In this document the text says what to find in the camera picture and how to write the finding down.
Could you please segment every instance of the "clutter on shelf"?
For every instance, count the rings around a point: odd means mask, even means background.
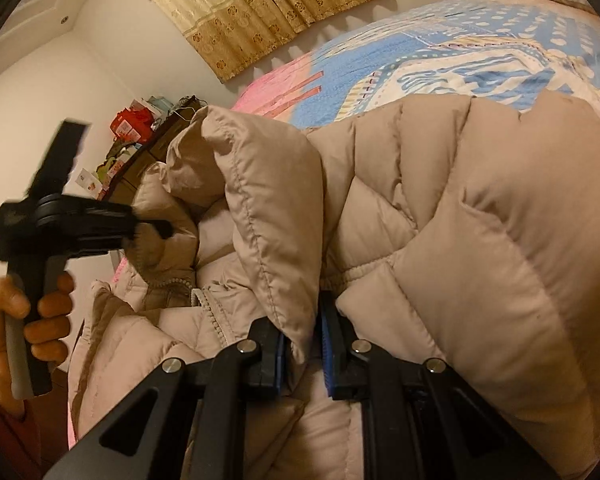
[[[133,100],[111,123],[114,140],[104,162],[95,171],[83,168],[76,182],[93,198],[102,197],[109,189],[113,177],[134,153],[152,138],[171,114],[179,115],[178,110],[186,106],[190,99],[191,97],[184,97],[177,104],[162,96]]]

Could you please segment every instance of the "black metal frame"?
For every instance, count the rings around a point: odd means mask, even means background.
[[[214,359],[168,359],[49,471],[45,480],[178,480],[200,410],[187,478],[242,478],[246,402],[280,393],[283,335],[266,317]]]
[[[330,396],[362,404],[365,480],[558,480],[442,360],[400,361],[357,339],[330,293],[320,312]],[[280,394],[285,348],[263,317],[214,359],[165,360],[45,480],[240,480],[246,403]]]
[[[320,312],[330,395],[362,402],[365,480],[558,480],[444,361],[401,361],[359,340],[328,292]]]

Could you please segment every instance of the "grey handle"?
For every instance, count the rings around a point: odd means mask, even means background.
[[[11,372],[11,393],[18,400],[32,399],[48,394],[52,389],[48,363],[37,360],[31,345],[24,339],[26,324],[40,319],[38,302],[57,288],[58,276],[64,272],[67,258],[37,255],[17,256],[9,261],[7,272],[17,287],[29,299],[31,310],[23,319],[5,316],[7,358]]]

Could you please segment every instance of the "beige puffer jacket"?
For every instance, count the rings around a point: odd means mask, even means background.
[[[151,227],[96,284],[70,367],[84,435],[163,359],[216,355],[269,316],[290,393],[248,413],[248,479],[361,479],[360,408],[328,398],[320,288],[358,332],[439,356],[564,478],[600,458],[600,120],[546,92],[520,115],[408,96],[301,132],[200,110],[136,197]]]

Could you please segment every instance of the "bedspread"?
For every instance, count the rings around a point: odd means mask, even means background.
[[[520,111],[543,89],[600,116],[600,19],[549,0],[449,0],[336,38],[252,83],[234,109],[320,126],[412,93]]]

